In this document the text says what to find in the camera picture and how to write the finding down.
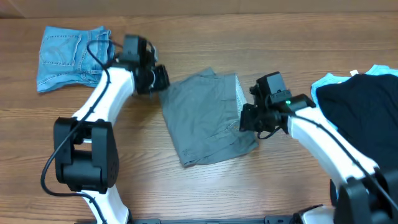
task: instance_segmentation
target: white label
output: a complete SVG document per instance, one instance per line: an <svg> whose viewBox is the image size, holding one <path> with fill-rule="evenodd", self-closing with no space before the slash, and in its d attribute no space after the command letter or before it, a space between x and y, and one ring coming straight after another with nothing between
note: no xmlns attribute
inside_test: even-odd
<svg viewBox="0 0 398 224"><path fill-rule="evenodd" d="M351 76L354 76L356 74L359 74L359 72L357 70L352 70L350 71Z"/></svg>

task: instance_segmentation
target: clothing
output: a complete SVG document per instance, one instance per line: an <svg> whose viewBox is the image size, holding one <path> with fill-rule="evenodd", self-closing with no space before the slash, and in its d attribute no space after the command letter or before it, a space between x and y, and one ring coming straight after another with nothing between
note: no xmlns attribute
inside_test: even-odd
<svg viewBox="0 0 398 224"><path fill-rule="evenodd" d="M90 40L109 40L110 34L104 27L93 30L46 27L39 52L37 91L44 93L74 83L95 87L103 69L86 46ZM114 55L114 46L107 42L93 43L90 50L103 63Z"/></svg>
<svg viewBox="0 0 398 224"><path fill-rule="evenodd" d="M367 75L384 75L384 74L392 74L392 75L396 75L398 76L398 70L397 69L391 69L386 65L373 65L373 67L366 72ZM338 76L334 76L331 73L327 73L325 75L325 77L319 79L318 81L316 81L315 83L312 84L311 86L311 96L312 96L312 100L313 102L319 106L318 103L318 97L317 97L317 88L321 87L321 86L325 86L325 85L329 85L329 84L335 84L335 83L343 83L347 80L349 80L351 77L338 77Z"/></svg>
<svg viewBox="0 0 398 224"><path fill-rule="evenodd" d="M398 168L397 76L355 75L316 94L325 117L350 144L381 168Z"/></svg>
<svg viewBox="0 0 398 224"><path fill-rule="evenodd" d="M213 164L258 147L239 131L236 74L204 70L159 93L163 116L183 166Z"/></svg>

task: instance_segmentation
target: black bracket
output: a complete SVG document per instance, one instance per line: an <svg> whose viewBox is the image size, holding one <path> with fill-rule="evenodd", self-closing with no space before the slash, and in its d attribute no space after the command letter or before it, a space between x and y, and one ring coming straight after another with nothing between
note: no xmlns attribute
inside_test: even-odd
<svg viewBox="0 0 398 224"><path fill-rule="evenodd" d="M156 66L156 48L138 35L124 37L123 52L112 64L133 72L138 94L149 94L170 86L169 76L164 65Z"/></svg>
<svg viewBox="0 0 398 224"><path fill-rule="evenodd" d="M59 118L54 124L54 149L77 125L75 118ZM91 151L75 150L75 144L91 139ZM105 194L118 177L119 157L112 124L103 120L82 122L55 156L57 180L71 191L95 190Z"/></svg>
<svg viewBox="0 0 398 224"><path fill-rule="evenodd" d="M304 94L293 96L286 89L282 75L274 72L256 80L250 87L254 104L243 105L240 131L273 132L278 126L287 134L287 118L278 113L294 113L308 106L315 107L310 98Z"/></svg>
<svg viewBox="0 0 398 224"><path fill-rule="evenodd" d="M270 215L264 219L264 224L292 224L292 222L291 215Z"/></svg>
<svg viewBox="0 0 398 224"><path fill-rule="evenodd" d="M374 178L398 201L398 170L376 170ZM396 224L398 211L379 193L369 179L349 179L339 189L335 211L336 224Z"/></svg>

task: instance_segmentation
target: jeans back pocket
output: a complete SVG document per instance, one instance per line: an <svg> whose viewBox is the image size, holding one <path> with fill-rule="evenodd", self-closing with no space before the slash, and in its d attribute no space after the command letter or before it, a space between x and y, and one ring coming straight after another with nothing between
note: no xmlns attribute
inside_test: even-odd
<svg viewBox="0 0 398 224"><path fill-rule="evenodd" d="M80 35L52 35L46 37L40 48L43 64L74 66Z"/></svg>

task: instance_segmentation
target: wood grain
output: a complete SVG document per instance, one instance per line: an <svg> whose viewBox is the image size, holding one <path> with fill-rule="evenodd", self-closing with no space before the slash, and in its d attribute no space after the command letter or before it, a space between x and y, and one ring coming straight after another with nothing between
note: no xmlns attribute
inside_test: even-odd
<svg viewBox="0 0 398 224"><path fill-rule="evenodd" d="M22 16L10 0L0 0L0 18L20 18Z"/></svg>
<svg viewBox="0 0 398 224"><path fill-rule="evenodd" d="M244 13L392 12L396 0L3 0L26 18Z"/></svg>
<svg viewBox="0 0 398 224"><path fill-rule="evenodd" d="M140 34L159 49L172 82L207 67L237 72L246 97L261 73L280 71L293 94L310 93L326 72L398 67L398 13L107 17L0 20L0 223L73 223L93 218L81 198L45 195L40 172L53 151L53 123L93 89L36 92L45 26L92 29L114 40ZM328 176L297 141L279 132L252 153L184 169L155 97L128 100L114 127L117 186L135 218L257 218L329 204ZM53 166L47 183L57 183Z"/></svg>

